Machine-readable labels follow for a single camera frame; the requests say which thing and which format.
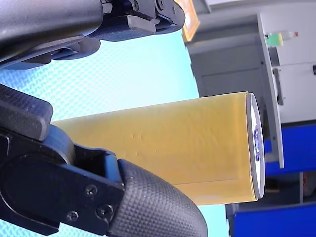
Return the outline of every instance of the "light blue surface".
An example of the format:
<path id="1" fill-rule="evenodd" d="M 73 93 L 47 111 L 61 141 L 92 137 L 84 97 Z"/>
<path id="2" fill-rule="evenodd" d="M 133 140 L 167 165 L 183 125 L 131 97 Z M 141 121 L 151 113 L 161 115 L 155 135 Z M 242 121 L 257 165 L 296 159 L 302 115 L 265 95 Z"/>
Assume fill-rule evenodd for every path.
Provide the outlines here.
<path id="1" fill-rule="evenodd" d="M 102 42 L 83 59 L 56 61 L 27 71 L 0 71 L 0 83 L 49 101 L 53 120 L 198 98 L 181 33 Z M 209 236 L 227 237 L 224 206 L 201 208 Z M 1 237 L 38 237 L 0 221 Z M 92 237 L 61 224 L 54 237 Z"/>

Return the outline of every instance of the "cabinet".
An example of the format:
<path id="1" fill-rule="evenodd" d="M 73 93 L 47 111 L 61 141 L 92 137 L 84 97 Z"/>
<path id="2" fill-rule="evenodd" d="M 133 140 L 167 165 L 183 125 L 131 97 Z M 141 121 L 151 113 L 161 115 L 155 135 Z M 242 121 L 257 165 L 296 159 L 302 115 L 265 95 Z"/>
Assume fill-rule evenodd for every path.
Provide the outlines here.
<path id="1" fill-rule="evenodd" d="M 286 4 L 263 10 L 263 28 L 267 32 L 298 31 L 299 37 L 278 47 L 280 65 L 316 61 L 316 3 Z"/>
<path id="2" fill-rule="evenodd" d="M 279 106 L 281 123 L 316 119 L 315 63 L 279 67 L 284 105 Z"/>

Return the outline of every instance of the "yellow cylinder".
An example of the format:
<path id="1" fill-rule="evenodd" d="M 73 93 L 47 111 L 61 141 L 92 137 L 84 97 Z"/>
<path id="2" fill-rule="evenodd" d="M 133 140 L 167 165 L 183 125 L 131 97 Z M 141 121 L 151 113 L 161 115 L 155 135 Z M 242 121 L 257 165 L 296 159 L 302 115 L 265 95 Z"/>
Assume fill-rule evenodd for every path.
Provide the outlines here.
<path id="1" fill-rule="evenodd" d="M 263 195 L 263 140 L 253 94 L 204 97 L 54 124 L 75 143 L 110 150 L 160 176 L 197 205 L 255 201 Z"/>

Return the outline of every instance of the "can lid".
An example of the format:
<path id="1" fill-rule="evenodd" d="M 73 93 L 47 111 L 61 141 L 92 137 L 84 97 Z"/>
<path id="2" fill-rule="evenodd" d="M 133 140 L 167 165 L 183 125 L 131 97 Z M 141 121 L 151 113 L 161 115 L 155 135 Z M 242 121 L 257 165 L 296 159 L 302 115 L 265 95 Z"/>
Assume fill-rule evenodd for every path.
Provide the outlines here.
<path id="1" fill-rule="evenodd" d="M 253 93 L 247 95 L 246 111 L 252 183 L 256 198 L 262 198 L 265 188 L 265 153 L 259 108 Z"/>

